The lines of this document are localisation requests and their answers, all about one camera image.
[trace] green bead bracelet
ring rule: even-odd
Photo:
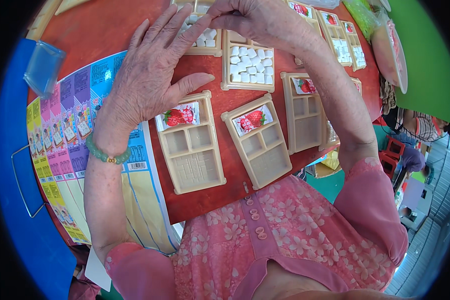
[[[97,159],[100,159],[104,163],[108,162],[121,165],[126,162],[132,154],[132,150],[130,149],[130,147],[127,147],[124,153],[115,156],[114,158],[109,158],[107,153],[103,153],[95,146],[94,142],[92,141],[93,135],[94,133],[91,132],[90,135],[87,136],[85,145],[87,145],[88,150],[90,150],[90,154],[92,154]]]

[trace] striped shirt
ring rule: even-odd
[[[414,111],[413,117],[416,120],[416,132],[410,132],[404,127],[402,127],[404,122],[404,108],[398,108],[397,114],[397,124],[395,129],[400,130],[400,132],[408,135],[411,138],[418,139],[424,142],[432,142],[437,140],[441,135],[442,131],[438,127],[437,122],[434,117]]]

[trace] woman's left hand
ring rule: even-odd
[[[177,37],[191,13],[189,3],[178,12],[177,5],[172,4],[152,26],[147,19],[137,28],[110,95],[97,116],[95,135],[102,130],[126,135],[138,123],[173,108],[183,96],[215,79],[207,73],[194,73],[170,84],[180,57],[212,20],[210,15],[204,15]]]

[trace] wire handle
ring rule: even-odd
[[[40,208],[38,208],[38,210],[37,210],[33,215],[30,213],[30,209],[28,209],[28,205],[27,205],[27,202],[25,201],[24,194],[22,193],[22,189],[20,188],[20,183],[18,183],[17,172],[15,171],[15,164],[13,163],[13,156],[14,156],[15,154],[19,153],[20,151],[22,151],[22,150],[28,148],[28,147],[29,147],[29,145],[26,145],[26,146],[21,147],[21,148],[18,149],[17,151],[13,152],[10,158],[11,158],[11,160],[12,160],[13,174],[15,175],[15,181],[17,182],[18,191],[20,192],[21,199],[22,199],[22,201],[23,201],[23,204],[25,205],[25,208],[27,209],[28,216],[29,216],[30,218],[33,219],[33,218],[35,218],[35,216],[37,215],[37,213],[40,212],[40,210],[42,210],[42,208],[43,208],[46,204],[48,204],[48,205],[50,205],[50,204],[49,204],[48,202],[43,202],[42,206],[40,206]]]

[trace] red table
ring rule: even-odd
[[[61,79],[96,60],[126,50],[136,27],[146,18],[153,23],[169,5],[169,0],[91,0],[58,16],[53,16],[42,35],[42,40],[66,52],[66,59],[58,78]],[[341,20],[351,21],[357,26],[343,4],[330,11],[337,14]],[[362,82],[363,99],[371,119],[375,120],[380,115],[382,106],[382,100],[379,98],[379,71],[371,46],[362,33],[358,34],[365,53],[366,68],[356,72],[352,71],[352,67],[345,67],[345,70],[348,75],[358,78]],[[303,66],[297,66],[291,54],[276,50],[275,74],[278,75],[283,71],[305,73],[306,69]],[[202,215],[245,197],[247,193],[244,189],[244,182],[247,184],[249,192],[253,192],[250,178],[220,115],[263,96],[265,92],[222,91],[220,88],[222,57],[213,56],[182,57],[175,69],[172,83],[194,72],[207,72],[216,77],[213,82],[203,86],[195,93],[205,89],[211,91],[218,144],[227,183],[210,189],[176,195],[158,141],[155,123],[149,122],[153,153],[171,224]],[[30,92],[29,102],[35,97],[33,92]],[[288,141],[284,92],[280,76],[275,76],[275,92],[272,93],[272,98],[285,140]],[[314,147],[293,154],[290,156],[293,165],[290,173],[308,165],[324,153],[325,151],[320,153],[318,147]]]

